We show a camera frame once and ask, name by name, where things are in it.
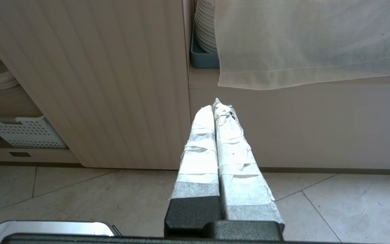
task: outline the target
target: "white plastic basket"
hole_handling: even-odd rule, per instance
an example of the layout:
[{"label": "white plastic basket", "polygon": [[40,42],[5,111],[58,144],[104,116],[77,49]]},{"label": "white plastic basket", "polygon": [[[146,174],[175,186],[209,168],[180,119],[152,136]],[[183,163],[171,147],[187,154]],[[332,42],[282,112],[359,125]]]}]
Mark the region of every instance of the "white plastic basket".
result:
[{"label": "white plastic basket", "polygon": [[45,116],[0,117],[0,137],[15,148],[67,148]]}]

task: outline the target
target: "sheer white fabric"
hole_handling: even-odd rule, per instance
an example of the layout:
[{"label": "sheer white fabric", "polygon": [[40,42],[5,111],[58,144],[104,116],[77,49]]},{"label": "sheer white fabric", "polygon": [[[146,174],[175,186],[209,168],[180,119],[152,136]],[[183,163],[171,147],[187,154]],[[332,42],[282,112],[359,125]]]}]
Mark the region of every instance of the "sheer white fabric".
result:
[{"label": "sheer white fabric", "polygon": [[390,76],[390,0],[215,0],[219,86]]}]

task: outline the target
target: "stack of plates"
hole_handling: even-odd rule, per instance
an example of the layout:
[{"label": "stack of plates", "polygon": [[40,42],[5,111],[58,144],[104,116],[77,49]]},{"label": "stack of plates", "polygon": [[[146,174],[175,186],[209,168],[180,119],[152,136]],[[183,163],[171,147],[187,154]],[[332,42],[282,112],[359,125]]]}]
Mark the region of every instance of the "stack of plates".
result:
[{"label": "stack of plates", "polygon": [[198,0],[195,11],[195,34],[204,51],[215,54],[215,7],[210,0]]},{"label": "stack of plates", "polygon": [[42,113],[0,60],[0,116],[39,117]]}]

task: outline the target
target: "cabinet door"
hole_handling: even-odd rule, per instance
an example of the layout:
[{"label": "cabinet door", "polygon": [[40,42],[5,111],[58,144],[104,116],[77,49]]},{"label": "cabinet door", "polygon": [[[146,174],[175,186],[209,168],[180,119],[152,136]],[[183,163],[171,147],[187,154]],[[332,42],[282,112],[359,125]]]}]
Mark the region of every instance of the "cabinet door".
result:
[{"label": "cabinet door", "polygon": [[178,168],[182,1],[0,0],[0,58],[82,165]]}]

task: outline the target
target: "floor tile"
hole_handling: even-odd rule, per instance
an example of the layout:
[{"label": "floor tile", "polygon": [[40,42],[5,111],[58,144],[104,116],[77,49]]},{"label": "floor tile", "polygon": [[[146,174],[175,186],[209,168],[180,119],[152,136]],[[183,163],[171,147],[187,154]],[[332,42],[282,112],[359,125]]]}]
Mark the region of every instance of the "floor tile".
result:
[{"label": "floor tile", "polygon": [[99,168],[37,167],[34,196],[58,190],[115,171]]},{"label": "floor tile", "polygon": [[390,176],[338,175],[304,192],[341,241],[390,243]]},{"label": "floor tile", "polygon": [[115,224],[123,235],[162,236],[176,171],[118,170],[0,210],[6,220]]},{"label": "floor tile", "polygon": [[0,208],[32,197],[36,167],[0,166]]},{"label": "floor tile", "polygon": [[339,242],[302,192],[277,201],[277,207],[285,222],[286,241]]},{"label": "floor tile", "polygon": [[335,174],[263,173],[276,200],[298,192]]}]

